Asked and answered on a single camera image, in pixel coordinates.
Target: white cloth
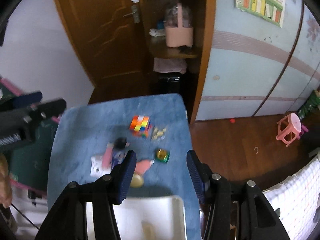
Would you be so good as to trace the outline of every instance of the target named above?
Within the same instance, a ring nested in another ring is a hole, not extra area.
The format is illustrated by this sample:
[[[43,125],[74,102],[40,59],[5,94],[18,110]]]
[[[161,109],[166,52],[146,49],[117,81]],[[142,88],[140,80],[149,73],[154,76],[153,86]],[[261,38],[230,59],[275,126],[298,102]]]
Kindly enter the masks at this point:
[[[264,191],[291,240],[305,240],[315,228],[313,217],[320,193],[320,155],[296,174]]]
[[[152,37],[164,37],[165,36],[165,30],[164,29],[150,29],[149,34]]]

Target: pink basket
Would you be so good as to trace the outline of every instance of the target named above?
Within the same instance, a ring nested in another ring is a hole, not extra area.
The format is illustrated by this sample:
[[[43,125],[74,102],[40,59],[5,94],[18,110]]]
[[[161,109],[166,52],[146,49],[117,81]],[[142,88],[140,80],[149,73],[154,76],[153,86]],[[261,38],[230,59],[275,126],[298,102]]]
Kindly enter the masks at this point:
[[[166,42],[170,48],[193,45],[193,28],[184,28],[182,24],[182,5],[178,3],[178,27],[166,27]]]

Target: rubik's cube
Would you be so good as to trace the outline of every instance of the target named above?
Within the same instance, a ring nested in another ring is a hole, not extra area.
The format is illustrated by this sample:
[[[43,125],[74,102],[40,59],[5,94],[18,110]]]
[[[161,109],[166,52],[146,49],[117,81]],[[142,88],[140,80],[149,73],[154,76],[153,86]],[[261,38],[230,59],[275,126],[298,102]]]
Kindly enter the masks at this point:
[[[130,130],[134,136],[137,137],[148,137],[149,131],[151,130],[151,125],[149,122],[149,117],[144,115],[135,115],[132,119]]]

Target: blue table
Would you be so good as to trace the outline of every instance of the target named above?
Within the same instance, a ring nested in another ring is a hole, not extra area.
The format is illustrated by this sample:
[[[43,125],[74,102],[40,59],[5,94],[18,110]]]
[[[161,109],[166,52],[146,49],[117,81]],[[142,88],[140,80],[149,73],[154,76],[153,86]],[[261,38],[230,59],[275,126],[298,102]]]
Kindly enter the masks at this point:
[[[185,111],[178,94],[121,99],[67,110],[61,118],[52,148],[48,208],[69,182],[95,181],[90,177],[91,156],[103,154],[108,142],[127,137],[129,150],[137,153],[137,161],[153,159],[156,148],[170,151],[168,163],[155,162],[144,175],[144,186],[130,188],[128,196],[182,197],[187,239],[201,239],[199,202],[186,164],[186,153],[192,145]],[[132,136],[128,128],[134,115],[150,116],[153,125],[166,126],[164,140]]]

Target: white wall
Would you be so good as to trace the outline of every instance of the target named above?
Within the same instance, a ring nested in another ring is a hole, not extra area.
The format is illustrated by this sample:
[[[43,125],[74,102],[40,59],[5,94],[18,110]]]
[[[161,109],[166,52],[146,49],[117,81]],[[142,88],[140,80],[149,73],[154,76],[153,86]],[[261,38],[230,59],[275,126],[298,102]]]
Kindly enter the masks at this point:
[[[86,105],[93,85],[85,74],[53,0],[22,0],[0,47],[0,75],[43,100],[62,97],[67,107]]]

